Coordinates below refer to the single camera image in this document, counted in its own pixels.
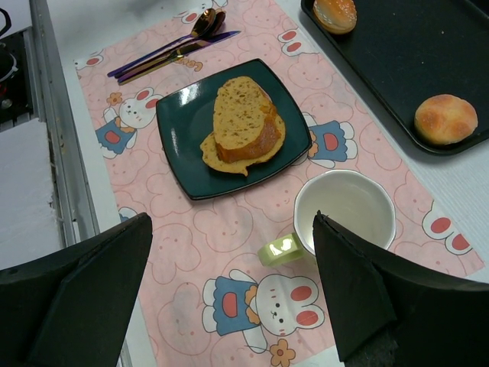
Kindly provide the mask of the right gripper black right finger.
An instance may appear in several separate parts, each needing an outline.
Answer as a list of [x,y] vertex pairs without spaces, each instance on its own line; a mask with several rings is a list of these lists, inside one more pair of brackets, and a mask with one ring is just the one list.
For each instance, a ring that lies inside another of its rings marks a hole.
[[322,289],[346,366],[486,366],[488,286],[425,268],[317,214]]

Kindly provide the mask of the seeded bread slice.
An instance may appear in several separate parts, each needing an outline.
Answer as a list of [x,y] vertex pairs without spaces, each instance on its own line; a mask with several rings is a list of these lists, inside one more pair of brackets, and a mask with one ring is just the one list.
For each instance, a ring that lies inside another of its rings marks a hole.
[[278,153],[278,151],[283,146],[286,137],[286,126],[285,122],[279,115],[277,115],[277,117],[275,118],[275,125],[281,136],[278,139],[277,143],[272,147],[272,149],[266,154],[260,156],[259,158],[245,159],[232,163],[221,161],[218,156],[214,133],[212,132],[203,140],[200,145],[200,149],[202,151],[202,160],[207,166],[217,171],[230,174],[243,174],[247,176],[247,167],[269,161]]
[[262,88],[239,76],[218,89],[213,112],[217,155],[227,164],[268,159],[285,138],[283,121]]

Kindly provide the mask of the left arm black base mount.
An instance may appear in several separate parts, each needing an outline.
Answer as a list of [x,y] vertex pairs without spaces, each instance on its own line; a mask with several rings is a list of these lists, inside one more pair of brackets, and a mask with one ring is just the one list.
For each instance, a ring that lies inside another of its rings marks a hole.
[[1,130],[29,119],[33,112],[24,35],[12,29],[11,17],[1,9]]

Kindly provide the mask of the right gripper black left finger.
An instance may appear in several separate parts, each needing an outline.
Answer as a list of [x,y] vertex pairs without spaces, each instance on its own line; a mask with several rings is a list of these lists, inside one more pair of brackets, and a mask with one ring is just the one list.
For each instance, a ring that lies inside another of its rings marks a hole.
[[140,213],[1,272],[3,366],[114,366],[152,242]]

